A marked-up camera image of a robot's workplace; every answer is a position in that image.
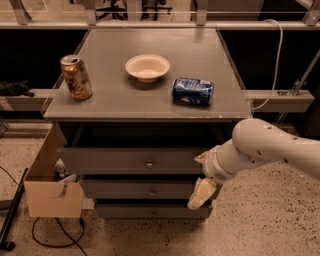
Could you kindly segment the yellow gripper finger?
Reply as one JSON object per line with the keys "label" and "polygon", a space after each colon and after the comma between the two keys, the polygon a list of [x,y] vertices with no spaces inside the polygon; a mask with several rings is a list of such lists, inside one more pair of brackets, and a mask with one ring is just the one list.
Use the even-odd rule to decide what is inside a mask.
{"label": "yellow gripper finger", "polygon": [[195,160],[197,163],[203,164],[204,161],[205,161],[205,159],[206,159],[206,157],[207,157],[207,155],[208,155],[208,152],[205,151],[205,152],[199,154],[198,156],[196,156],[196,157],[194,158],[194,160]]}

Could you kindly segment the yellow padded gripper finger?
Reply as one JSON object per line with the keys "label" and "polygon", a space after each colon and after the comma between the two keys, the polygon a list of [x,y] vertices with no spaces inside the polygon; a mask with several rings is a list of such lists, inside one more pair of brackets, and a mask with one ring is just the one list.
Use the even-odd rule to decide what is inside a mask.
{"label": "yellow padded gripper finger", "polygon": [[194,191],[189,198],[187,204],[188,208],[191,210],[198,210],[216,192],[216,190],[216,182],[208,178],[199,178],[196,181]]}

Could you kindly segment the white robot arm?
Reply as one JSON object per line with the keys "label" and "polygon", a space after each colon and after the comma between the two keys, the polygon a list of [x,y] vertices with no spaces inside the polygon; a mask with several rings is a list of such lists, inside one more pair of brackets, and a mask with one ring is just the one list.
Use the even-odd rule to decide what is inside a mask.
{"label": "white robot arm", "polygon": [[234,178],[239,171],[254,169],[269,162],[285,162],[307,175],[320,178],[320,142],[297,137],[261,119],[240,121],[232,138],[198,155],[205,175],[196,181],[187,204],[201,208],[217,187]]}

